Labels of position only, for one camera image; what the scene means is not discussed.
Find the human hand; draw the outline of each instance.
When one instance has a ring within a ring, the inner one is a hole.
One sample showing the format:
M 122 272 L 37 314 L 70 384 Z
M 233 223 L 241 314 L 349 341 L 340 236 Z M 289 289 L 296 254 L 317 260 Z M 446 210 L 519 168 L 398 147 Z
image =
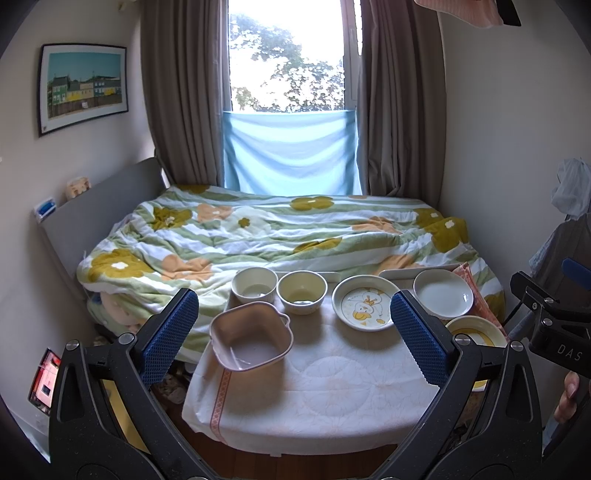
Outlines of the human hand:
M 554 412 L 554 418 L 558 423 L 569 421 L 577 411 L 577 403 L 574 396 L 578 389 L 579 376 L 574 372 L 569 372 L 566 377 L 564 377 L 564 393 L 560 397 L 560 402 Z

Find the bed headboard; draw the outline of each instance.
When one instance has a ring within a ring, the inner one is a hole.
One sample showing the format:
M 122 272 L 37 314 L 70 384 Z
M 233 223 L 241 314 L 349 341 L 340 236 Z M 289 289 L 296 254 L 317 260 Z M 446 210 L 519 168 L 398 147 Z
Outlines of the bed headboard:
M 76 268 L 85 253 L 111 231 L 113 225 L 140 203 L 164 190 L 160 165 L 148 158 L 130 165 L 59 207 L 41 223 L 51 256 L 72 292 L 85 299 Z

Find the green and white striped bedding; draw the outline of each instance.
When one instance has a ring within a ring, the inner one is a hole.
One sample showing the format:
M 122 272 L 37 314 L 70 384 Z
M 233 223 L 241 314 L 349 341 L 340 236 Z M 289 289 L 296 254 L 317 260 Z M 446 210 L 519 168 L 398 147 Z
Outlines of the green and white striped bedding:
M 271 197 L 220 187 L 173 186 L 141 203 L 131 220 L 78 267 L 92 291 L 114 294 L 145 321 L 182 287 L 199 296 L 199 318 L 178 358 L 196 361 L 211 319 L 245 267 L 338 271 L 345 277 L 390 268 L 468 262 L 497 317 L 499 281 L 468 243 L 466 223 L 419 200 L 364 196 Z

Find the sky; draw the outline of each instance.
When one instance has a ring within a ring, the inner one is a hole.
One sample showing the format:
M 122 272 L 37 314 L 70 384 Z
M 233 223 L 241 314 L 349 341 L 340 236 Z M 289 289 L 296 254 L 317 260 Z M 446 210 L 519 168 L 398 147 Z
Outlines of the sky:
M 337 65 L 343 57 L 343 20 L 340 0 L 229 0 L 230 14 L 245 14 L 268 26 L 289 30 L 296 44 L 302 45 L 302 56 L 310 60 L 325 60 Z M 250 49 L 230 51 L 230 83 L 233 87 L 247 87 L 263 105 L 276 101 L 284 106 L 280 81 L 269 81 L 275 70 L 273 59 L 253 61 Z
M 48 79 L 69 75 L 71 80 L 88 80 L 95 75 L 121 76 L 121 55 L 116 53 L 51 53 Z

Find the bed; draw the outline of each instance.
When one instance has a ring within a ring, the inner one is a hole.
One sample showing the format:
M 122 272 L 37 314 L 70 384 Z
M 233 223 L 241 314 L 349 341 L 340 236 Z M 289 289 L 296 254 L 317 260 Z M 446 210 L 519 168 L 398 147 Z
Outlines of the bed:
M 232 277 L 253 265 L 336 271 L 346 278 L 467 262 L 491 310 L 504 316 L 502 287 L 470 245 L 465 221 L 444 218 L 419 200 L 273 197 L 200 185 L 165 189 L 159 178 L 154 159 L 129 167 L 68 202 L 42 227 L 73 291 L 90 294 L 93 317 L 115 334 L 139 328 L 180 288 L 193 289 L 199 318 L 178 360 L 199 361 Z

